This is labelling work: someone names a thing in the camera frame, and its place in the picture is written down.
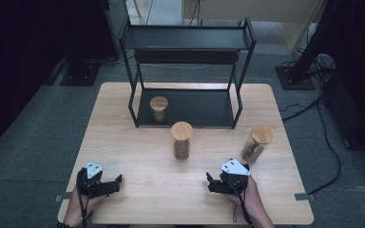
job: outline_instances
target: jar with wooden lid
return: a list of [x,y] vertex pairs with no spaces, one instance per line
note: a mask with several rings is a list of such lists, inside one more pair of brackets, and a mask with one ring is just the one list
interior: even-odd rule
[[192,126],[187,122],[177,122],[171,127],[173,137],[174,157],[177,160],[186,160],[189,157]]
[[168,100],[165,97],[157,96],[150,100],[152,119],[155,123],[164,124],[167,122],[167,106]]
[[272,138],[273,134],[268,126],[255,125],[241,150],[242,159],[249,164],[255,163],[266,145],[272,141]]

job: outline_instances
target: bamboo lid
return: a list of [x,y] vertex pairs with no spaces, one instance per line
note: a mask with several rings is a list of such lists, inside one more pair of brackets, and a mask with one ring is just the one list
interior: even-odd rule
[[268,126],[255,125],[253,129],[251,129],[251,137],[259,144],[268,144],[272,141],[273,134]]
[[150,100],[150,107],[153,111],[163,111],[168,106],[168,100],[165,97],[157,96]]
[[175,140],[185,141],[192,135],[192,126],[187,122],[177,122],[171,127],[171,135]]

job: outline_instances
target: human hand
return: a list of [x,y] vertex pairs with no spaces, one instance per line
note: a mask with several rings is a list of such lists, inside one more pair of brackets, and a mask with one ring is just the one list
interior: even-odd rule
[[[230,207],[235,207],[237,204],[241,205],[240,199],[233,195],[226,195],[229,199]],[[250,216],[255,227],[266,228],[274,227],[272,220],[269,218],[268,214],[263,207],[262,200],[259,196],[259,189],[257,183],[254,181],[253,177],[248,176],[247,188],[245,189],[245,199],[244,205]]]
[[[88,216],[91,211],[94,211],[98,208],[100,201],[104,199],[106,196],[100,196],[96,198],[89,199],[86,196],[82,197],[83,207],[86,209],[86,215]],[[67,213],[65,214],[64,224],[70,227],[82,227],[82,210],[78,197],[78,190],[76,187],[72,191],[72,195],[69,200],[69,204],[67,205]]]

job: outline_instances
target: gray floor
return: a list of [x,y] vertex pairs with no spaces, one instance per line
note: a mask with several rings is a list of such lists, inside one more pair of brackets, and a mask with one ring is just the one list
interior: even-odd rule
[[[162,18],[164,23],[172,20],[176,23],[178,13],[181,13],[179,1],[154,0],[153,5],[145,5],[141,0],[140,3],[141,6],[152,6],[151,9],[143,9],[150,11],[149,24],[160,23]],[[279,109],[288,105],[308,105],[314,101],[319,95],[316,79],[317,90],[281,88],[274,67],[293,60],[293,57],[282,47],[279,31],[274,25],[261,23],[255,27],[259,45],[245,83],[270,85]],[[147,77],[148,82],[220,83],[226,78],[215,75],[226,75],[226,72],[228,75],[228,69],[221,66],[201,70],[146,66],[143,70],[145,75],[156,75]],[[0,139],[0,227],[55,226],[60,204],[53,198],[66,190],[100,85],[104,82],[126,82],[125,68],[120,64],[102,65],[94,86],[60,86],[62,76],[63,72],[54,85],[40,87]],[[297,227],[365,227],[365,151],[347,150],[330,109],[322,104],[319,107],[327,126],[327,138],[341,160],[342,172],[333,184],[315,194],[316,200],[310,201],[315,221],[309,226]],[[301,109],[301,106],[289,107],[281,111],[281,116],[290,116]],[[313,107],[287,121],[285,128],[306,191],[310,192],[330,180],[337,171],[337,165],[326,144],[317,108]],[[173,226],[142,224],[132,227]]]

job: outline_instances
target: white desk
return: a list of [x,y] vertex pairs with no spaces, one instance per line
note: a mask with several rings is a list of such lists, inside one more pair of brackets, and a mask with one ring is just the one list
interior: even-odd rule
[[[198,0],[182,0],[182,20],[191,19]],[[326,0],[201,0],[200,19],[278,22],[290,52],[324,10]]]
[[[225,87],[222,84],[145,85]],[[135,127],[127,108],[129,93],[127,83],[102,85],[67,186],[67,192],[75,187],[76,175],[81,167],[86,167],[87,161],[105,168],[102,181],[114,181],[123,174],[120,192],[104,199],[92,217],[94,223],[246,224],[241,209],[234,223],[227,197],[209,192],[206,172],[217,179],[220,164],[230,158],[240,161],[240,151],[255,124],[270,126],[274,134],[274,139],[251,166],[268,215],[275,224],[313,222],[309,201],[295,199],[295,194],[304,193],[304,187],[269,85],[242,85],[243,110],[235,129],[194,128],[190,156],[185,161],[174,158],[169,127]],[[67,204],[65,199],[59,220],[64,219]]]

